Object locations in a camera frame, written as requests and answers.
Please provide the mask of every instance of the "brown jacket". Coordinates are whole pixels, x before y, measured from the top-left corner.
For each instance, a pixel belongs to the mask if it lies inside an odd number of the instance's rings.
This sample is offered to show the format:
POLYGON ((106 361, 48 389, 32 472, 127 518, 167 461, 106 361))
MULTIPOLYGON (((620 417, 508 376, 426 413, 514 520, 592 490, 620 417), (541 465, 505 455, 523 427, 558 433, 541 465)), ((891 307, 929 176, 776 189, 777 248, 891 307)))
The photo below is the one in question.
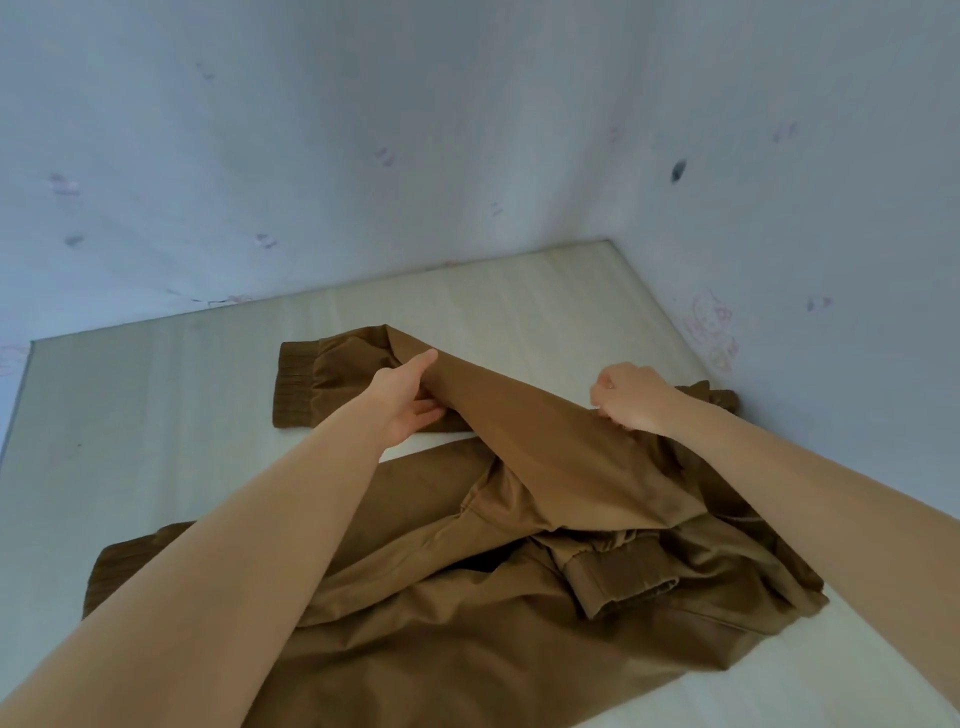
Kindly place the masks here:
MULTIPOLYGON (((315 425, 426 348, 390 327, 283 344, 274 424, 315 425)), ((561 728, 827 602, 682 446, 448 354, 424 383, 453 410, 434 429, 479 437, 378 467, 245 725, 561 728)), ((188 525, 104 549, 84 613, 188 525)))

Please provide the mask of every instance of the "skin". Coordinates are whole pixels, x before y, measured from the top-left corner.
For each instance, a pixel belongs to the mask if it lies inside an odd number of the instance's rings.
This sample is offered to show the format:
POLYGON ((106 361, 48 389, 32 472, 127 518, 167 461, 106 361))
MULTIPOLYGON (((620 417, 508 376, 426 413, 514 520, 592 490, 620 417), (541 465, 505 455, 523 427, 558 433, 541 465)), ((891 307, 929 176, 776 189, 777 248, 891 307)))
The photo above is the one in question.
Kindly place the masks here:
MULTIPOLYGON (((378 372, 164 549, 0 703, 0 726, 239 726, 383 450, 443 415, 418 399, 436 357, 378 372)), ((704 457, 960 705, 957 521, 689 398, 652 369, 609 367, 590 394, 617 423, 704 457)))

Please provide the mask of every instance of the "person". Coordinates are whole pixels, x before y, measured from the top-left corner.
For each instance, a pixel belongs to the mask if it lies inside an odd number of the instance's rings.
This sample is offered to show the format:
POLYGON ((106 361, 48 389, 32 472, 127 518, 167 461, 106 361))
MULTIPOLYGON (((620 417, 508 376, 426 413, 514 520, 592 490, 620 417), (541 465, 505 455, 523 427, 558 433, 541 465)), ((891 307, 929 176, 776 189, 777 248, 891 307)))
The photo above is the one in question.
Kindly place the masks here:
MULTIPOLYGON (((384 449, 443 415, 420 390, 437 356, 378 372, 165 548, 0 703, 0 726, 239 726, 384 449)), ((590 399, 619 425, 700 454, 960 707, 957 521, 688 397, 650 368, 608 367, 590 399)))

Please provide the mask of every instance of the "wall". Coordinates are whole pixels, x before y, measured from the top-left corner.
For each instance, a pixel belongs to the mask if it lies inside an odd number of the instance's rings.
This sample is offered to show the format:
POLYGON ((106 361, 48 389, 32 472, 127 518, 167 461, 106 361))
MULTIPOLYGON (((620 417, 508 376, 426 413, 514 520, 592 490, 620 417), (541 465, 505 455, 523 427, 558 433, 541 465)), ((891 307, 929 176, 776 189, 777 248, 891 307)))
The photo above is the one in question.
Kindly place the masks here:
POLYGON ((751 417, 955 516, 958 37, 938 0, 678 0, 586 225, 751 417))
POLYGON ((631 0, 0 12, 0 422, 32 339, 569 239, 651 27, 631 0))

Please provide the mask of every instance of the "right hand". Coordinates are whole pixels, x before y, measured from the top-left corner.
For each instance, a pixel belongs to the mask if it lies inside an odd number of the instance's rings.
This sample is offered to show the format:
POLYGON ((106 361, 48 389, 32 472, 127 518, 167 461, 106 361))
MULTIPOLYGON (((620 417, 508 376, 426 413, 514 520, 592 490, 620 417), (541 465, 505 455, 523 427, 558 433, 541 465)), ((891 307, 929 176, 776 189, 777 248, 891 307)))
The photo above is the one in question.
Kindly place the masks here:
POLYGON ((627 429, 666 435, 686 395, 667 384, 653 367, 630 362, 607 367, 590 387, 590 402, 600 414, 627 429))

